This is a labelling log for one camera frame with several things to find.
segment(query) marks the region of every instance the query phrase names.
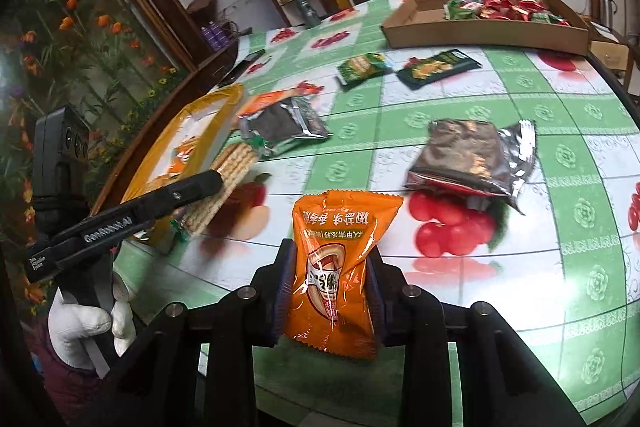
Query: black and orange packet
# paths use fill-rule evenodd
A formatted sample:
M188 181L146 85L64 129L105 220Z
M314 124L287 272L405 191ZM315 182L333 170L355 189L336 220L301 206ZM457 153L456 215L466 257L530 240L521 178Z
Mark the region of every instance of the black and orange packet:
M310 194L296 202L298 256L287 336L337 355L375 356L365 259L401 205L400 196L351 190Z

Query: black handheld device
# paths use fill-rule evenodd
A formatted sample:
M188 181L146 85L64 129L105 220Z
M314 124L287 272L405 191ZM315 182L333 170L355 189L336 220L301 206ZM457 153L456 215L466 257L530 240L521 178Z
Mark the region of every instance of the black handheld device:
M69 105L36 122L33 208L40 236L28 248L24 270L30 282L53 278L66 303L111 312L113 247L176 208L216 194L222 178L206 171L148 192L95 216L82 195L89 131ZM82 339L104 377L118 361L111 331Z

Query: bottle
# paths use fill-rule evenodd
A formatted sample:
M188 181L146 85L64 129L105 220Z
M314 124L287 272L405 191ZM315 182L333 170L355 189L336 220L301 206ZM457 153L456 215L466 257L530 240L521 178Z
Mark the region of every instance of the bottle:
M222 49L222 46L220 45L215 35L209 28L205 28L203 26L200 28L200 32L202 33L202 37L207 41L209 48L211 48L215 52L220 51L220 49Z
M314 26L318 26L321 23L320 16L314 10L314 7L311 6L309 0L294 0L296 5L298 6L298 10L300 10L300 15L302 15L302 19L305 22L305 26L307 28L313 28Z
M213 33L213 36L218 41L218 44L220 44L221 48L225 48L230 44L231 41L229 40L229 37L226 36L225 31L222 29L222 27L219 24L216 24L213 21L209 21L209 29L211 30L211 33Z

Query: maroon sleeve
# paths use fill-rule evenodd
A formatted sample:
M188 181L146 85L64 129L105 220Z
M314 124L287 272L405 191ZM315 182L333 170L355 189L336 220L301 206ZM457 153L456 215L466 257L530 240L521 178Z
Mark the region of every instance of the maroon sleeve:
M76 369L58 358L49 338L47 317L34 333L33 350L42 367L44 386L62 417L69 422L94 398L100 389L100 378L93 370Z

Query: drawer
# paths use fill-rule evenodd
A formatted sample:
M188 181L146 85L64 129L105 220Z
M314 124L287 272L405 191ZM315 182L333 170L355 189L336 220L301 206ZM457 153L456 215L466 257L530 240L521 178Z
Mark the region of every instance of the drawer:
M629 48L615 42L593 41L591 53L610 70L626 70Z

